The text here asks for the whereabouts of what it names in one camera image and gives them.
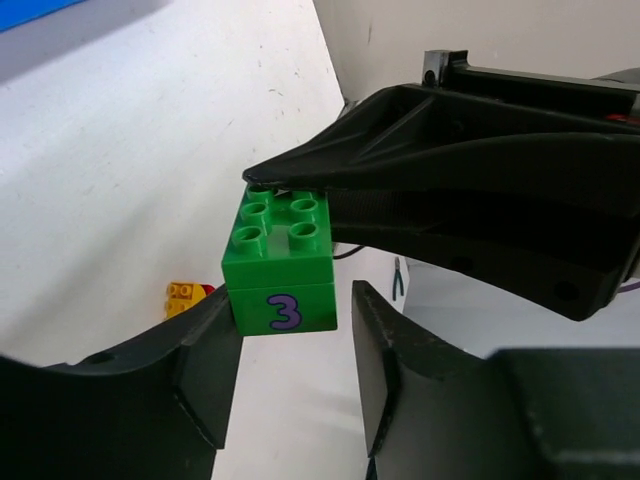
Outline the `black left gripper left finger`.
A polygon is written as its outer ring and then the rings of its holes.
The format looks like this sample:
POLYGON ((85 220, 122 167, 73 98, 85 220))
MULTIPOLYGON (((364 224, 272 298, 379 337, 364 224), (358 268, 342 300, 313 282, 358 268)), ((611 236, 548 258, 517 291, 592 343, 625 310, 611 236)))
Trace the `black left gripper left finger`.
POLYGON ((242 337, 228 293, 81 362, 1 361, 5 479, 208 479, 242 337))

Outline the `green number three brick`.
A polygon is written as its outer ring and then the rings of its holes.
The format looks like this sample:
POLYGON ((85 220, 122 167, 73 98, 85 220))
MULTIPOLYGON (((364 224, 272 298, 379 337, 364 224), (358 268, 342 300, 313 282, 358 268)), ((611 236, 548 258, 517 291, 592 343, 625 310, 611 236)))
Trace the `green number three brick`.
POLYGON ((333 242, 325 195, 247 187, 221 268, 241 335, 337 328, 333 242))

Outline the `red yellow purple brick stack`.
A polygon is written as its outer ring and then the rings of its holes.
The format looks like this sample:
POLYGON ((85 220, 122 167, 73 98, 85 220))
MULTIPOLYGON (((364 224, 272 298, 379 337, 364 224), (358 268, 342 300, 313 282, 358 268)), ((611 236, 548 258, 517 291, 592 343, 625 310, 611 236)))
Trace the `red yellow purple brick stack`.
POLYGON ((166 290, 165 319, 185 312, 214 291, 215 287, 209 284, 171 282, 166 290))

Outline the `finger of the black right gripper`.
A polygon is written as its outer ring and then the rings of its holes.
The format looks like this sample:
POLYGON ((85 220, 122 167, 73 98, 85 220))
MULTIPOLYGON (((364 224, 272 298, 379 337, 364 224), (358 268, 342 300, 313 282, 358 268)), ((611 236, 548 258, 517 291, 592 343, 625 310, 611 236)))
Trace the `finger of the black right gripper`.
POLYGON ((639 257, 639 219, 528 198, 334 191, 332 237, 459 272, 573 321, 607 306, 639 257))

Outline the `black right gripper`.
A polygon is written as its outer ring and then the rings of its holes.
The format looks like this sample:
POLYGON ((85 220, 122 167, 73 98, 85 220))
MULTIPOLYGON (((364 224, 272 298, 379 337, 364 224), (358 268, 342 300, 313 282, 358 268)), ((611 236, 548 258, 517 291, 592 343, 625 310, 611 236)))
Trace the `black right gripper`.
POLYGON ((422 85, 452 92, 384 89, 308 142, 247 168, 244 180, 326 190, 639 190, 639 129, 622 123, 639 121, 637 83, 477 67, 466 50, 432 50, 422 85))

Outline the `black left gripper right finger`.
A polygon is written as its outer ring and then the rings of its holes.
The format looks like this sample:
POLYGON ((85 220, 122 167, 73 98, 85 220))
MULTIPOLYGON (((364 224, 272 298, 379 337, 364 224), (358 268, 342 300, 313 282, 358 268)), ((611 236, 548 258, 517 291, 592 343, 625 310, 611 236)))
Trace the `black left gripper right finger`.
POLYGON ((635 479, 639 352, 479 358, 352 285, 370 479, 635 479))

